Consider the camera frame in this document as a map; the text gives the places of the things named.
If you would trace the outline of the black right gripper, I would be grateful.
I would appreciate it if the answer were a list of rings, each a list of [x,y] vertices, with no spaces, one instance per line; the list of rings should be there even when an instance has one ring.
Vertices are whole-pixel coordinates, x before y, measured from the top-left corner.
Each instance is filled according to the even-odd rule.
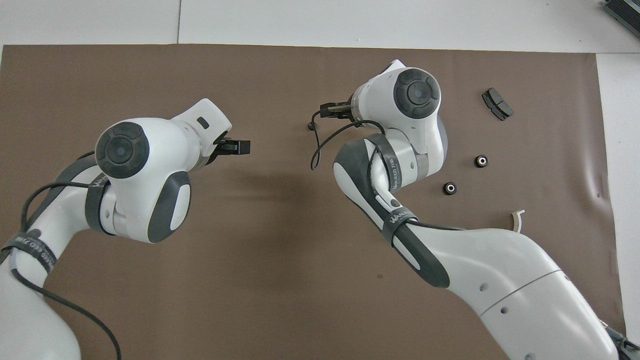
[[[355,117],[352,114],[351,100],[343,101],[341,103],[326,103],[320,105],[320,117],[333,117],[336,119],[348,119],[354,121]]]

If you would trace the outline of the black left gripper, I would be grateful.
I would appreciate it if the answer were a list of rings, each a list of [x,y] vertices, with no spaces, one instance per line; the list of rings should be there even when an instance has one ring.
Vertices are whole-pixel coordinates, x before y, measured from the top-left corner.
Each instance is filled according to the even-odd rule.
[[[249,140],[232,140],[230,137],[224,137],[215,147],[211,156],[206,161],[206,165],[215,161],[220,155],[247,155],[251,152],[251,141]]]

